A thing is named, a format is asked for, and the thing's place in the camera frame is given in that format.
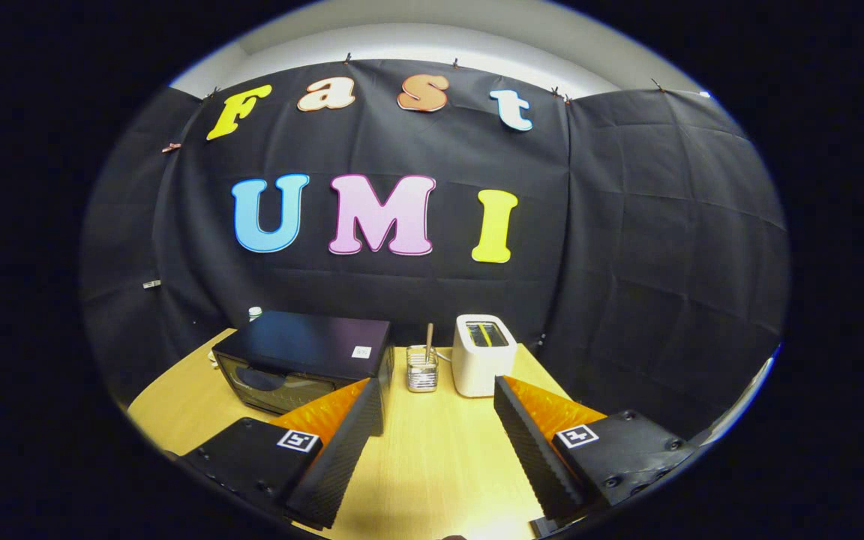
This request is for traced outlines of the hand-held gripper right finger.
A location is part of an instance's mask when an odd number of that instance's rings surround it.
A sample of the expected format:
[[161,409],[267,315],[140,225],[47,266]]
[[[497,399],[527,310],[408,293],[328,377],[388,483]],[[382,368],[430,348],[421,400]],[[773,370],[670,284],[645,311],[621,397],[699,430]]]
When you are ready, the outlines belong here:
[[606,415],[511,376],[494,409],[545,518],[566,525],[638,498],[698,451],[644,414]]

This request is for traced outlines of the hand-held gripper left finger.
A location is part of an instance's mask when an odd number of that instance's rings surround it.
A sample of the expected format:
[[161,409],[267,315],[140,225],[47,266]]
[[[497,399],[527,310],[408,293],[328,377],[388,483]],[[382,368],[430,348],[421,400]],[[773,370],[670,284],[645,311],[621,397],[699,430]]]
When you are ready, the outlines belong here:
[[178,467],[264,516],[329,529],[380,423],[380,396],[380,381],[368,377],[271,421],[243,417],[178,457]]

